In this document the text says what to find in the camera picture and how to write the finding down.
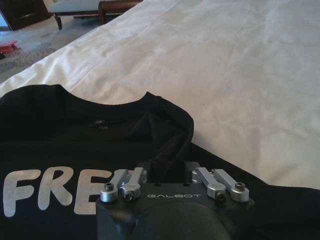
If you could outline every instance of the mattress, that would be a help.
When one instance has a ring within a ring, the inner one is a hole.
[[[0,84],[0,97],[61,84],[113,105],[149,91],[190,113],[193,143],[268,184],[320,189],[319,10],[316,0],[144,0]]]

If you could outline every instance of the patterned rug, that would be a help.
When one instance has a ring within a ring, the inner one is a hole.
[[[0,32],[0,42],[17,40],[18,48],[0,60],[0,83],[99,26],[98,18],[54,17],[16,31]]]

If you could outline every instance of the dark wooden cabinet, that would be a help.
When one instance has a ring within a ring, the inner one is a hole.
[[[50,17],[43,0],[0,0],[0,11],[12,30]]]

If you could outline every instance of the black t-shirt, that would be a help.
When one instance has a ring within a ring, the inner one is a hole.
[[[183,182],[184,161],[222,168],[247,184],[255,207],[231,216],[240,238],[319,236],[319,191],[269,186],[192,144],[193,131],[187,112],[151,93],[121,105],[89,102],[60,85],[5,94],[0,239],[96,239],[95,200],[115,170],[150,162],[150,182]]]

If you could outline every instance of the metal clamp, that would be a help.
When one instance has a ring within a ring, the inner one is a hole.
[[[111,203],[118,199],[118,190],[123,190],[123,197],[127,201],[132,201],[141,195],[139,183],[146,183],[147,171],[143,167],[136,167],[134,171],[119,169],[114,171],[114,176],[110,182],[104,184],[100,191],[101,202]]]
[[[249,189],[242,182],[236,182],[223,169],[214,169],[212,174],[215,179],[226,186],[232,200],[240,203],[249,201]]]
[[[207,195],[214,200],[225,200],[226,186],[215,180],[205,167],[196,167],[195,170],[192,171],[192,182],[202,182],[206,186]]]

